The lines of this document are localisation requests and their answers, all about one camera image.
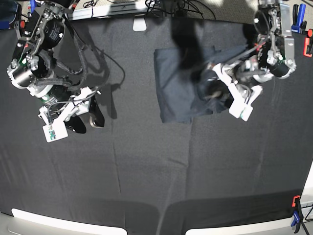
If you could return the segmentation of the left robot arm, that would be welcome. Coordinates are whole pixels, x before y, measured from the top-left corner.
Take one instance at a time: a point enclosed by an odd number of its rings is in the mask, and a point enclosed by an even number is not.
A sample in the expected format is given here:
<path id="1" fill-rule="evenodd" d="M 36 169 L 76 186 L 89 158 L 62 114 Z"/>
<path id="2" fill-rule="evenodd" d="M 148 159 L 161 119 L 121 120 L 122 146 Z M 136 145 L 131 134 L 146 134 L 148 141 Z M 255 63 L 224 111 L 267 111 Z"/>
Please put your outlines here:
<path id="1" fill-rule="evenodd" d="M 255 45 L 225 62 L 205 65 L 210 74 L 199 88 L 204 100 L 229 100 L 229 113 L 247 121 L 252 104 L 273 78 L 286 79 L 296 70 L 290 7 L 281 0 L 260 0 L 254 14 Z"/>

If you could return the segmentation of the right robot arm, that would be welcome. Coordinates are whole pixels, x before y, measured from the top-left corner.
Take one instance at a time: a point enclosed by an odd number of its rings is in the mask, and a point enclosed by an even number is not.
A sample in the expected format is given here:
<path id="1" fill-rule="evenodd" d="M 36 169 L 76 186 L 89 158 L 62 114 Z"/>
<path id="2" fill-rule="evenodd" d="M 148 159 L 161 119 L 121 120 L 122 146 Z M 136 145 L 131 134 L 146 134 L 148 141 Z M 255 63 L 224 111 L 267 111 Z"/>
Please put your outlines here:
<path id="1" fill-rule="evenodd" d="M 87 60 L 84 51 L 89 46 L 72 27 L 67 14 L 75 9 L 75 0 L 42 0 L 35 7 L 18 41 L 7 75 L 14 87 L 28 90 L 42 102 L 39 118 L 44 121 L 47 142 L 68 136 L 69 131 L 86 133 L 80 116 L 89 115 L 90 125 L 103 128 L 104 116 L 96 95 L 102 85 L 88 87 Z M 74 70 L 54 56 L 55 47 L 70 32 L 81 66 Z"/>

